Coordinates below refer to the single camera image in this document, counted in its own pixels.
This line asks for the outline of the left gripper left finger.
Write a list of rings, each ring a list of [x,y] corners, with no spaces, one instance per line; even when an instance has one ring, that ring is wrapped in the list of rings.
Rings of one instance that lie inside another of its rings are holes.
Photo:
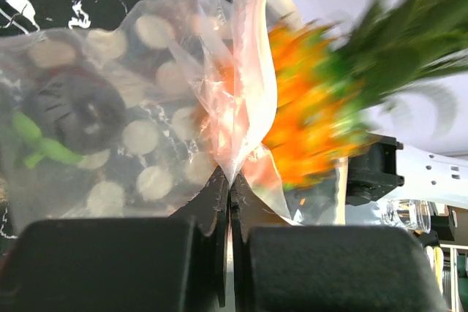
[[[218,311],[229,182],[216,169],[168,217],[48,219],[1,263],[3,311]]]

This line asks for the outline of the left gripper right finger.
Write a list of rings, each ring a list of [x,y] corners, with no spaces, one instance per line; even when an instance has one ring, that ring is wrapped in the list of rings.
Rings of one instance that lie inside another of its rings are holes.
[[[379,226],[293,226],[238,175],[230,191],[237,311],[446,311],[420,242]]]

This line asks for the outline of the polka dot zip bag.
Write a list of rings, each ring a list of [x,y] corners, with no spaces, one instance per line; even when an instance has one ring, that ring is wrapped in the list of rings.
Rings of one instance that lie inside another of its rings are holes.
[[[113,31],[1,39],[1,173],[16,231],[52,218],[169,216],[232,182],[277,108],[268,31],[292,0],[142,0]]]

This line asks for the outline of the fake pineapple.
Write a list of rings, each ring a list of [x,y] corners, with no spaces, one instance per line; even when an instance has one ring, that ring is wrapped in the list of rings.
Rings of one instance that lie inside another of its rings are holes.
[[[467,71],[467,0],[369,0],[343,44],[331,29],[280,20],[269,31],[275,118],[240,169],[262,189],[312,187],[365,153],[377,141],[365,111],[423,81],[442,103],[437,130],[452,125],[456,106],[434,82]]]

